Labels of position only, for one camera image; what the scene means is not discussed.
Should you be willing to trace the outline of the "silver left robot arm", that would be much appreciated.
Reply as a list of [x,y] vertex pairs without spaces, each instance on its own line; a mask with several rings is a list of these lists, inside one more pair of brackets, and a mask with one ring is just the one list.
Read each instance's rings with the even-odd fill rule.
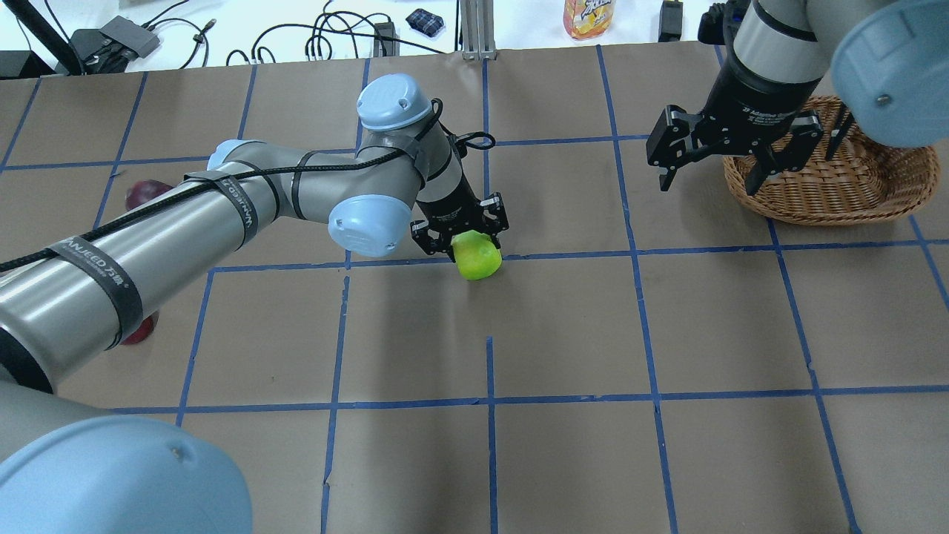
[[410,234],[462,266],[474,232],[498,259],[502,197],[479,199],[463,170],[495,138],[448,131],[442,102],[404,73],[370,81],[356,109],[352,158],[231,139],[169,192],[2,264],[4,533],[252,531],[248,484],[220,447],[56,390],[280,217],[325,224],[364,257],[389,257]]

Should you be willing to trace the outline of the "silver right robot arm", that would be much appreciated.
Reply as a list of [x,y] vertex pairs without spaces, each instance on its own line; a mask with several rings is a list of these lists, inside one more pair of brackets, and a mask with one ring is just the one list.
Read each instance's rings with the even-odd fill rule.
[[755,157],[745,189],[799,171],[824,131],[804,104],[824,76],[844,118],[891,148],[923,148],[948,132],[945,1],[727,1],[701,18],[698,39],[724,45],[698,113],[668,105],[645,145],[667,191],[681,167],[706,156]]

